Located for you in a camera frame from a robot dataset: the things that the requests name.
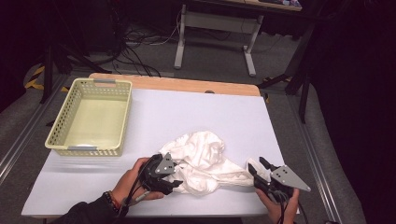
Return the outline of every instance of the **yellow basket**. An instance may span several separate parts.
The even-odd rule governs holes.
[[[132,82],[77,78],[45,146],[62,156],[120,156],[132,101]]]

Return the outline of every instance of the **hand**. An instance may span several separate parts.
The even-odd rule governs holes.
[[[268,209],[268,217],[271,219],[271,221],[275,224],[280,219],[280,205],[273,203],[271,199],[268,198],[268,196],[262,192],[260,189],[256,189],[256,193],[259,196],[260,200],[262,203],[267,207]],[[296,216],[297,213],[297,208],[298,208],[298,196],[300,194],[300,191],[298,189],[294,189],[293,196],[289,199],[288,207],[286,208],[285,215],[284,215],[284,224],[292,224],[294,217]]]
[[[122,200],[126,197],[128,197],[129,191],[131,190],[132,185],[134,184],[134,181],[137,179],[137,175],[139,173],[140,167],[149,160],[149,158],[140,158],[136,161],[134,164],[134,167],[131,170],[128,170],[119,180],[117,183],[117,186],[112,190],[113,191],[113,196],[117,200],[119,204],[122,204]],[[140,186],[140,181],[137,183],[137,185],[134,187],[134,190],[139,188]],[[132,202],[142,195],[145,192],[143,188],[139,188],[136,193],[134,194],[132,198]],[[155,200],[155,199],[161,199],[163,198],[163,193],[158,192],[158,191],[153,191],[149,193],[145,197],[145,201],[147,200]]]

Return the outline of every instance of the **table leg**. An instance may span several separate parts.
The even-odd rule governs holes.
[[[183,5],[181,9],[180,34],[178,36],[177,52],[176,52],[175,65],[174,65],[176,69],[181,68],[181,63],[183,61],[185,28],[186,28],[186,5]]]
[[[256,41],[257,34],[259,33],[260,27],[262,26],[262,18],[263,16],[259,16],[259,18],[257,19],[257,23],[255,24],[253,33],[251,34],[250,42],[248,46],[244,46],[245,60],[247,61],[247,70],[248,70],[248,74],[251,77],[256,76],[256,69],[254,69],[254,64],[250,52],[253,49],[253,45],[254,42]]]

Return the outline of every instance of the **white cloth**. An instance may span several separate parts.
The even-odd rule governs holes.
[[[223,141],[214,133],[187,133],[163,146],[163,156],[170,153],[177,162],[176,172],[167,177],[168,181],[182,180],[175,192],[206,195],[224,185],[253,186],[253,176],[248,169],[226,159],[222,152]],[[269,175],[252,159],[251,163],[258,174],[268,179]]]

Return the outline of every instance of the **white table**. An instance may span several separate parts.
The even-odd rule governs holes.
[[[57,217],[78,202],[113,189],[137,158],[150,157],[184,133],[211,131],[225,142],[224,156],[246,167],[264,156],[284,164],[260,96],[133,90],[123,154],[119,158],[61,157],[51,151],[22,210],[23,216]],[[227,187],[206,196],[172,193],[130,209],[132,217],[254,216],[266,213],[253,187]]]

